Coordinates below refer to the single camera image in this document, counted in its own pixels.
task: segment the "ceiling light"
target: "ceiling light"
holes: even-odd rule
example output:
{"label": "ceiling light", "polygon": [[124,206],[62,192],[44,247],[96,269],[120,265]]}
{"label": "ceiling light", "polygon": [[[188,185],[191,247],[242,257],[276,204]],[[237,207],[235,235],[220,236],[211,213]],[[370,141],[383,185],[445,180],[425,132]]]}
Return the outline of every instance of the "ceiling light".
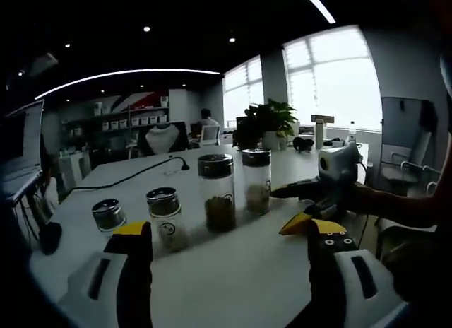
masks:
{"label": "ceiling light", "polygon": [[310,0],[311,3],[319,10],[319,12],[325,17],[325,19],[330,23],[336,23],[335,19],[332,17],[330,11],[326,9],[323,3],[320,0]]}
{"label": "ceiling light", "polygon": [[114,72],[108,72],[106,74],[100,74],[95,76],[90,76],[82,79],[78,79],[77,81],[73,81],[70,83],[63,84],[62,86],[57,86],[56,88],[50,89],[46,91],[45,93],[42,93],[39,96],[35,97],[35,100],[39,100],[40,98],[49,95],[50,93],[53,93],[55,91],[58,91],[62,88],[66,88],[68,86],[73,86],[74,84],[90,81],[91,79],[101,78],[101,77],[107,77],[107,76],[114,76],[114,75],[122,75],[122,74],[136,74],[138,72],[162,72],[162,71],[169,71],[169,72],[192,72],[195,74],[209,74],[209,75],[220,75],[219,72],[215,71],[204,71],[204,70],[194,70],[194,69],[135,69],[135,70],[124,70],[124,71],[114,71]]}

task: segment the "grey chair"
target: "grey chair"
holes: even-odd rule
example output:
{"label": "grey chair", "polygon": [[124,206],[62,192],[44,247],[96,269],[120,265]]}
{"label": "grey chair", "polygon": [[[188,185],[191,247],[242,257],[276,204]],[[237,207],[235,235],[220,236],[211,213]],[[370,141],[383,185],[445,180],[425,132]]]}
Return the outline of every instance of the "grey chair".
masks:
{"label": "grey chair", "polygon": [[421,164],[431,137],[431,132],[422,129],[409,156],[391,153],[391,165],[382,167],[381,175],[389,183],[392,191],[398,194],[406,193],[407,189],[419,183]]}
{"label": "grey chair", "polygon": [[[436,188],[436,181],[439,179],[441,172],[429,166],[417,166],[420,170],[420,179],[416,185],[408,190],[408,196],[413,198],[425,197],[433,194]],[[381,259],[383,254],[383,245],[385,242],[392,242],[393,245],[399,246],[401,243],[410,240],[431,239],[432,234],[436,230],[436,225],[430,228],[413,228],[401,225],[394,221],[380,218],[376,222],[377,227],[377,243],[376,258]]]}

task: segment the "white table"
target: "white table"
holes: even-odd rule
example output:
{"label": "white table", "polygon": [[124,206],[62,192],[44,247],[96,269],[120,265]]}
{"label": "white table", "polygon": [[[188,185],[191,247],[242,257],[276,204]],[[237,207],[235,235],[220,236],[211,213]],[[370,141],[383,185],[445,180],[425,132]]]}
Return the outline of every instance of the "white table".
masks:
{"label": "white table", "polygon": [[[364,163],[368,150],[366,144],[359,149]],[[307,241],[303,237],[283,237],[278,231],[303,209],[303,204],[296,199],[272,199],[273,210],[265,216],[239,211],[237,229],[222,235],[208,233],[197,174],[197,159],[207,153],[233,155],[236,206],[243,209],[241,156],[231,146],[174,153],[186,159],[188,171],[167,175],[181,167],[180,160],[173,160],[109,189],[74,191],[52,218],[63,229],[59,249],[50,256],[36,251],[30,259],[32,273],[47,295],[58,301],[67,291],[68,276],[92,253],[103,251],[107,239],[97,230],[92,217],[95,203],[115,198],[129,223],[149,220],[146,193],[168,186],[179,193],[191,247],[167,254],[153,228],[154,327],[284,327],[289,323],[311,298]],[[112,183],[168,157],[165,154],[100,165],[82,185]],[[272,153],[273,187],[317,174],[315,150]],[[364,176],[359,167],[358,180],[364,182]]]}

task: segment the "window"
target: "window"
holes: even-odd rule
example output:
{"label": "window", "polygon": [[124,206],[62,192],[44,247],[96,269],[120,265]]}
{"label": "window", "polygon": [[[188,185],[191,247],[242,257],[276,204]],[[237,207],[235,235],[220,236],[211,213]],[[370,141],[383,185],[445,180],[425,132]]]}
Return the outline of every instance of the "window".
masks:
{"label": "window", "polygon": [[302,125],[311,115],[334,116],[330,127],[381,131],[378,79],[357,26],[304,37],[284,46],[290,104]]}
{"label": "window", "polygon": [[250,104],[263,104],[261,58],[253,58],[227,72],[223,80],[225,128],[236,127]]}

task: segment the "glass jar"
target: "glass jar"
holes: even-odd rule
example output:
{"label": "glass jar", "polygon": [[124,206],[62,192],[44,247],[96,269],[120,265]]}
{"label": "glass jar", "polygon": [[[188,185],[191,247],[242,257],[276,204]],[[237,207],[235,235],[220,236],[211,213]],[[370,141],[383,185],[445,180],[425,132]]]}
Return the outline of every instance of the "glass jar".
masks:
{"label": "glass jar", "polygon": [[245,179],[246,210],[250,213],[267,213],[270,208],[271,152],[267,149],[242,151]]}
{"label": "glass jar", "polygon": [[117,199],[104,199],[96,203],[93,206],[92,213],[97,227],[106,234],[113,234],[117,228],[126,222],[126,215]]}
{"label": "glass jar", "polygon": [[170,252],[178,252],[189,245],[183,218],[182,207],[176,189],[161,187],[146,194],[150,217],[157,224],[162,244]]}
{"label": "glass jar", "polygon": [[205,155],[198,159],[201,196],[209,231],[235,228],[234,160],[231,155]]}

